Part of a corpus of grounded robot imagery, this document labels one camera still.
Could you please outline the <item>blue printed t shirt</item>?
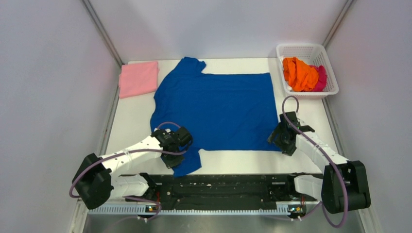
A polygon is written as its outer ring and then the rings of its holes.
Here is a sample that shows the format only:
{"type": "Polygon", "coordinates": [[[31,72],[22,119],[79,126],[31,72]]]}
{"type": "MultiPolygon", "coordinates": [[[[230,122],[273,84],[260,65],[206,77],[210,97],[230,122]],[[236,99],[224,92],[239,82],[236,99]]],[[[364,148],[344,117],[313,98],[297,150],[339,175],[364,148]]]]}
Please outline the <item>blue printed t shirt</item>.
{"type": "Polygon", "coordinates": [[[193,144],[175,177],[201,168],[200,150],[278,151],[267,139],[278,125],[270,73],[204,73],[204,61],[184,57],[154,94],[151,128],[173,122],[185,127],[193,144]]]}

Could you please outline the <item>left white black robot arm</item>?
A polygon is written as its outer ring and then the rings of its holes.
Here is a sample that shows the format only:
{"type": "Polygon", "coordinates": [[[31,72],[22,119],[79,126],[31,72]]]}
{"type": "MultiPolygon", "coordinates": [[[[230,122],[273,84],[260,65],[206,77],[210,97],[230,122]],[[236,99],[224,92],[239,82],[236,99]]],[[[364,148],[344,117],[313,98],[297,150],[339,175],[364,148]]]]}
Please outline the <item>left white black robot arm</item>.
{"type": "Polygon", "coordinates": [[[148,173],[137,172],[136,168],[149,160],[161,160],[168,169],[177,167],[192,143],[193,137],[184,127],[176,131],[156,129],[112,154],[89,154],[73,177],[69,196],[80,198],[89,210],[120,198],[155,204],[159,201],[157,184],[148,173]]]}

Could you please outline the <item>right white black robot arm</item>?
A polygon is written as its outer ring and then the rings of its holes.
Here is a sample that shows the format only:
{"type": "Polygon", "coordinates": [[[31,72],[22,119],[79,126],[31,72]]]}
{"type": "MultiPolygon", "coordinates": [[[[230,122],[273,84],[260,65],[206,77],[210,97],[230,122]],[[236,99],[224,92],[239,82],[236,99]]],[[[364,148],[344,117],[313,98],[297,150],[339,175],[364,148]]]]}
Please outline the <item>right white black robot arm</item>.
{"type": "Polygon", "coordinates": [[[280,122],[268,138],[283,154],[302,152],[320,169],[317,178],[308,173],[288,176],[285,194],[291,200],[307,195],[323,203],[331,214],[369,208],[370,190],[366,167],[350,161],[324,143],[309,125],[302,125],[296,112],[280,115],[280,122]]]}

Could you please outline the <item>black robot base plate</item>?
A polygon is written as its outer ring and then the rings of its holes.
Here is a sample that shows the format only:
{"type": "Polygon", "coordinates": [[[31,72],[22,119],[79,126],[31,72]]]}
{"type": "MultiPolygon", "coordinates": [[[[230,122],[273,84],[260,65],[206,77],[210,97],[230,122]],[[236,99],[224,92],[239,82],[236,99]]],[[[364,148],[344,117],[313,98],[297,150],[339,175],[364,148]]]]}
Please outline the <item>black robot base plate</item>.
{"type": "Polygon", "coordinates": [[[288,174],[149,175],[145,199],[162,210],[273,210],[281,202],[309,203],[315,198],[289,193],[288,174]]]}

